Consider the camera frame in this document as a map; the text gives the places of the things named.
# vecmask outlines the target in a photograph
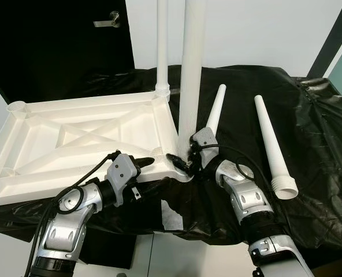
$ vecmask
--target black plastic sheet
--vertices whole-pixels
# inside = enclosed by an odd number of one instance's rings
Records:
[[[80,89],[66,97],[151,91],[155,78],[155,69],[116,76],[91,74],[77,86]],[[175,92],[169,104],[177,126],[180,66],[169,67],[169,83]],[[320,265],[320,260],[328,261],[325,256],[329,253],[334,257],[342,255],[342,96],[327,79],[292,78],[280,68],[203,68],[197,130],[205,126],[220,84],[226,84],[227,89],[217,141],[247,153],[271,180],[254,105],[254,96],[261,94],[299,195],[292,200],[279,200],[259,178],[258,186],[310,266]],[[226,159],[236,158],[226,149],[221,149],[220,154]],[[140,184],[139,188],[152,191],[147,201],[108,208],[94,215],[88,228],[128,235],[164,231],[163,199],[183,217],[184,230],[173,231],[175,235],[215,245],[243,240],[229,197],[213,179],[195,178],[182,184],[166,178]],[[29,241],[46,201],[1,206],[0,233]]]

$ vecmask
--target white plastic table frame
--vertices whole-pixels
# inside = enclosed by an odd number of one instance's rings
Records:
[[[165,97],[154,92],[40,103],[13,102],[0,132],[0,205],[57,195],[119,149],[153,157],[139,182],[187,181],[165,157],[177,132]],[[92,177],[104,179],[111,161]]]

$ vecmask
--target white tube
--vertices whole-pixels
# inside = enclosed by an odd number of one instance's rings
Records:
[[[207,0],[185,0],[184,48],[181,64],[179,156],[188,159],[189,139],[195,133]]]
[[[218,87],[218,91],[216,94],[215,101],[213,102],[213,106],[211,109],[210,116],[208,117],[206,127],[211,128],[213,134],[216,136],[218,121],[220,120],[220,114],[222,109],[222,104],[224,102],[226,91],[226,85],[222,84]]]
[[[168,0],[157,1],[157,96],[166,96],[170,100],[170,85],[168,83]]]
[[[271,175],[273,177],[271,185],[279,199],[292,199],[298,195],[296,181],[289,175],[262,96],[257,95],[254,97],[254,102],[256,104],[267,159],[269,160]]]

